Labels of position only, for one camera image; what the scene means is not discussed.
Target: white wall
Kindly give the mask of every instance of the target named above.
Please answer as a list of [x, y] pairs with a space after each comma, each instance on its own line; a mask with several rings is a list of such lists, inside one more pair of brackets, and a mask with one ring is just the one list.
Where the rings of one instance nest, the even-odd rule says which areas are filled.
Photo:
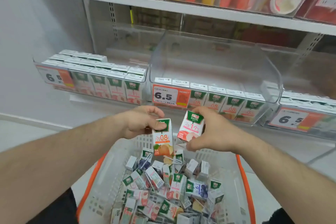
[[73, 105], [41, 79], [32, 57], [63, 48], [92, 51], [82, 0], [0, 0], [0, 113], [71, 127], [111, 113]]

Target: left hand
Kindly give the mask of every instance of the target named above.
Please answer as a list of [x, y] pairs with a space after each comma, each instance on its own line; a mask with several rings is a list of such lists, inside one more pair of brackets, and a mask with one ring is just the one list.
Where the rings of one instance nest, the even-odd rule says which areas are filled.
[[132, 139], [138, 135], [148, 134], [152, 129], [162, 130], [166, 124], [157, 121], [163, 118], [163, 111], [155, 106], [139, 106], [130, 111], [119, 113], [115, 116], [117, 123], [121, 122], [122, 131], [120, 138]]

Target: forearm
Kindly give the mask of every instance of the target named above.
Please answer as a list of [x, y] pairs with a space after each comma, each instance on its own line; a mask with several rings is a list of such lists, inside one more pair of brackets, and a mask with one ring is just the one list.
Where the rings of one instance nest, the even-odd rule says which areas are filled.
[[250, 136], [238, 152], [296, 224], [334, 223], [336, 184]]
[[42, 211], [110, 149], [121, 129], [120, 121], [110, 116], [1, 153], [3, 222], [26, 223]]

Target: store shelf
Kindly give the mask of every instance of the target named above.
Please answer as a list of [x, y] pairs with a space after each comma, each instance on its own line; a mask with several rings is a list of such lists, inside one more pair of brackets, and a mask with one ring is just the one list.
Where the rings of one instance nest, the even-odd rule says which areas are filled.
[[230, 21], [336, 35], [336, 25], [164, 0], [97, 0]]

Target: white plastic basket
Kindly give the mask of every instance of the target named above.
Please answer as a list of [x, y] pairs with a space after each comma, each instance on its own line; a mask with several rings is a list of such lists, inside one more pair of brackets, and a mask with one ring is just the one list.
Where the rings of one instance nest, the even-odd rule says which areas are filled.
[[[175, 143], [181, 141], [174, 135]], [[125, 164], [131, 155], [140, 157], [143, 147], [152, 148], [152, 135], [141, 135], [132, 140], [120, 139], [103, 157], [93, 172], [88, 188], [78, 206], [77, 217], [80, 224], [110, 224], [112, 206], [123, 199], [122, 180], [126, 174]], [[233, 153], [203, 149], [184, 152], [185, 158], [210, 163], [210, 174], [215, 173], [223, 182], [225, 193], [224, 210], [220, 213], [219, 224], [255, 224], [255, 214], [246, 179], [245, 184], [237, 158]]]

